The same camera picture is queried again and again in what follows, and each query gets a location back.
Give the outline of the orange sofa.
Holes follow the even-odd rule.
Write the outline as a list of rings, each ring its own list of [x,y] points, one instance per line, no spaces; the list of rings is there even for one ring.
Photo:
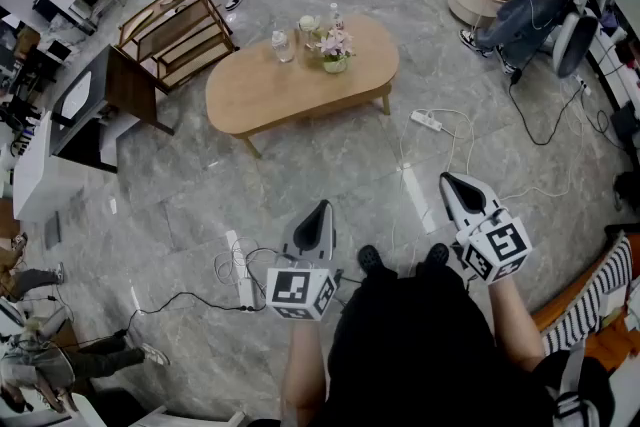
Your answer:
[[[629,357],[640,355],[640,326],[631,325],[629,306],[623,303],[615,306],[609,313],[605,311],[605,302],[612,299],[618,291],[624,294],[625,301],[631,298],[640,299],[640,223],[611,225],[606,228],[607,242],[600,258],[584,271],[576,280],[548,302],[538,312],[533,315],[534,323],[539,329],[541,336],[545,328],[560,316],[560,308],[568,306],[587,278],[595,271],[596,266],[602,262],[604,256],[613,247],[618,234],[623,232],[629,239],[632,251],[632,281],[631,283],[605,296],[604,304],[601,307],[601,327],[599,330],[588,336],[583,344],[588,357],[598,360],[605,369],[612,373]]]

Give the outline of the person's left forearm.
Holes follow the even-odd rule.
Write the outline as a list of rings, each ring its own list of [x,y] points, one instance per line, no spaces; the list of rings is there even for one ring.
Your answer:
[[[291,322],[288,360],[281,386],[281,427],[307,427],[327,397],[319,323]]]

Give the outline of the wooden coffee table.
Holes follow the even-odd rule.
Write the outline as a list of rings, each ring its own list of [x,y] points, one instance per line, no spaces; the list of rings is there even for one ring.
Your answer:
[[[291,62],[281,63],[268,40],[222,59],[208,77],[206,108],[210,123],[243,141],[256,158],[250,137],[300,119],[308,109],[379,88],[392,81],[399,52],[390,32],[362,14],[346,17],[355,55],[347,69],[329,74],[323,62],[299,45]]]

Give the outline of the person's right forearm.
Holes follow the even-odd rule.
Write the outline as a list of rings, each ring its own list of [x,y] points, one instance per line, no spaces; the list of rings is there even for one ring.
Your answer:
[[[508,359],[532,372],[544,359],[542,338],[512,277],[488,287],[495,337]]]

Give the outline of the white low cabinet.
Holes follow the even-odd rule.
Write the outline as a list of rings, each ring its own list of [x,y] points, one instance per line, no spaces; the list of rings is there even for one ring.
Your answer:
[[[108,427],[85,396],[72,393],[71,399],[77,408],[71,413],[73,418],[82,418],[87,427]],[[242,411],[235,412],[224,421],[192,419],[168,414],[166,408],[160,406],[126,427],[240,427],[245,419],[246,414]]]

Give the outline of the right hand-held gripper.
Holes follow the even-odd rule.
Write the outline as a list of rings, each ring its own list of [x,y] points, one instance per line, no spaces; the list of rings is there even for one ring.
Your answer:
[[[453,248],[462,268],[487,285],[516,273],[532,251],[521,219],[498,208],[495,192],[470,175],[444,172],[439,188],[447,215],[459,229]]]

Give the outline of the person's black shirt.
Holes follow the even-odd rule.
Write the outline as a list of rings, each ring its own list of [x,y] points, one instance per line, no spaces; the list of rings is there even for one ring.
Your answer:
[[[310,427],[553,427],[568,355],[509,361],[448,266],[368,276],[336,328],[326,403]]]

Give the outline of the small white power strip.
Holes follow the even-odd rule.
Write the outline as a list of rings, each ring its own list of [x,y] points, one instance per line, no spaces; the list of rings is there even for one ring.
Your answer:
[[[237,289],[241,307],[245,310],[255,310],[254,284],[250,277],[242,277],[238,279]]]

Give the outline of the clear glass jar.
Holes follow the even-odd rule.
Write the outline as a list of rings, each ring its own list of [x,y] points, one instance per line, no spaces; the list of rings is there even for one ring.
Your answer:
[[[295,49],[285,31],[274,30],[271,37],[271,46],[281,63],[288,63],[294,59]]]

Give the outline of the person's black shoe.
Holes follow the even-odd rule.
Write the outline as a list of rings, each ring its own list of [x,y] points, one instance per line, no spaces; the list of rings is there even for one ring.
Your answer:
[[[373,245],[361,247],[357,253],[357,262],[365,275],[386,269],[378,250]]]
[[[427,266],[446,266],[449,260],[449,247],[444,243],[434,244],[423,263]]]

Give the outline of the person's right black shoe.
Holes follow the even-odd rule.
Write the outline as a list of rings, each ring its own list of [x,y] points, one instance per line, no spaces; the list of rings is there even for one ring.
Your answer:
[[[434,244],[423,263],[427,266],[446,266],[449,260],[449,247],[444,243]]]

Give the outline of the glass vase with white flower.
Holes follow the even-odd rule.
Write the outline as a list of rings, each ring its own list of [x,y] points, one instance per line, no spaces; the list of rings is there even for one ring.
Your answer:
[[[306,49],[315,51],[321,40],[321,17],[304,15],[298,21],[298,28]]]

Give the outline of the pink flowers in green pot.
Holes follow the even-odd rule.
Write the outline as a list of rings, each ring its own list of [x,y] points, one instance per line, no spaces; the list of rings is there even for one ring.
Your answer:
[[[354,55],[353,37],[337,27],[329,29],[315,46],[322,56],[324,70],[329,74],[344,72]]]

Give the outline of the white grey chair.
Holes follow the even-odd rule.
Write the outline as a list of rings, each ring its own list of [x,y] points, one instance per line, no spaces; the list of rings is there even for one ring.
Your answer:
[[[587,9],[588,0],[569,0],[555,33],[552,62],[555,74],[566,78],[574,73],[588,53],[598,29],[598,19]]]

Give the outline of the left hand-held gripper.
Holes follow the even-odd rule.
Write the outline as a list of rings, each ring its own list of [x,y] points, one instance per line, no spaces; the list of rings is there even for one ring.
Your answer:
[[[267,271],[266,305],[288,320],[320,321],[339,289],[333,262],[334,211],[320,200],[294,217],[282,236],[288,267]]]

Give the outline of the dark wooden table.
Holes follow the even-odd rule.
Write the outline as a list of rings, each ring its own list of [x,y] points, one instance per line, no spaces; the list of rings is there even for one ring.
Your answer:
[[[108,148],[127,131],[124,122],[142,122],[172,136],[157,112],[162,83],[131,57],[106,46],[56,100],[51,112],[50,154],[115,174]]]

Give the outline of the white box cabinet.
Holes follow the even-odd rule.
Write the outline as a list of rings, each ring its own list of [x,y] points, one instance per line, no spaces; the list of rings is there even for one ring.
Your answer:
[[[47,111],[14,168],[13,214],[39,223],[64,208],[82,190],[87,168],[51,153],[53,122]]]

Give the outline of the black white striped cushion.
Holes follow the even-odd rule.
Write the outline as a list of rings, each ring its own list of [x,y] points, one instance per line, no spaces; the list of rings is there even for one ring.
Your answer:
[[[613,247],[595,271],[571,299],[560,308],[560,316],[542,332],[546,355],[570,350],[585,342],[601,327],[601,307],[610,292],[628,286],[632,281],[632,251],[628,237],[620,232]]]

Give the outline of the long white power strip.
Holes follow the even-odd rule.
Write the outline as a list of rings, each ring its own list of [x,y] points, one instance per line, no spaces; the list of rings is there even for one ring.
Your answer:
[[[410,119],[413,122],[429,128],[435,132],[440,132],[442,130],[442,124],[435,119],[431,111],[416,109],[410,114]]]

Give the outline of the person's left black shoe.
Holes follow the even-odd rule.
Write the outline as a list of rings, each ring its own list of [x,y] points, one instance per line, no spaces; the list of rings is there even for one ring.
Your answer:
[[[357,262],[365,275],[386,269],[378,250],[373,245],[361,247],[357,253]]]

